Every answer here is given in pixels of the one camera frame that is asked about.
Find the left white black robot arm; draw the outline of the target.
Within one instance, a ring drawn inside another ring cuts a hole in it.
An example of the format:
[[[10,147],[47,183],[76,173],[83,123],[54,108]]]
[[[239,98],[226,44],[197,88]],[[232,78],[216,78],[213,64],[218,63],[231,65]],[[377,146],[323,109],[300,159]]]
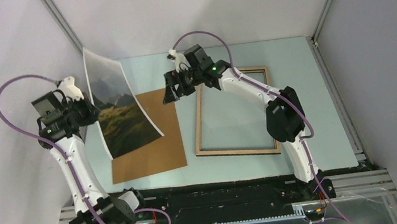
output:
[[[110,196],[92,170],[80,128],[96,123],[100,110],[86,94],[76,99],[57,89],[32,106],[40,115],[39,143],[58,162],[70,188],[76,216],[69,224],[135,224],[147,217],[149,207],[139,191]]]

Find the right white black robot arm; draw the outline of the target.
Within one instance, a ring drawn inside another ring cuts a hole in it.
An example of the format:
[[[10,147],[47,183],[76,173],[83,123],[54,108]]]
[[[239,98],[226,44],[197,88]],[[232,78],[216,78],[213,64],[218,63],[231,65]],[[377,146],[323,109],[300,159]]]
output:
[[[314,162],[305,141],[312,126],[307,121],[302,104],[292,87],[275,88],[242,73],[231,62],[213,61],[204,48],[194,45],[184,53],[169,50],[167,59],[174,63],[173,70],[164,74],[163,104],[178,101],[195,92],[198,85],[232,93],[257,105],[266,115],[266,129],[277,142],[285,145],[292,161],[299,195],[313,200],[321,191],[320,168]]]

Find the landscape photo print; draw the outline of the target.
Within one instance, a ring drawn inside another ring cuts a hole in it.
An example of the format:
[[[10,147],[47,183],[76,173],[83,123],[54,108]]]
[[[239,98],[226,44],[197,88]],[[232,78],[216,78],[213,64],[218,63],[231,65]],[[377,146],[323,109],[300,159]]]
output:
[[[164,136],[151,120],[125,76],[119,61],[83,48],[90,98],[100,110],[98,126],[112,159],[131,153]]]

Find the wooden picture frame with glass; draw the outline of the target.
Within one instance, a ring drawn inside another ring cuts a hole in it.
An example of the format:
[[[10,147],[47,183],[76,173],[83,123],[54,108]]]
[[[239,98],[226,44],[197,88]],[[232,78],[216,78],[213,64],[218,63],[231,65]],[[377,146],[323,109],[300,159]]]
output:
[[[203,84],[197,89],[196,105],[198,157],[281,153],[281,144],[268,134],[258,105]]]

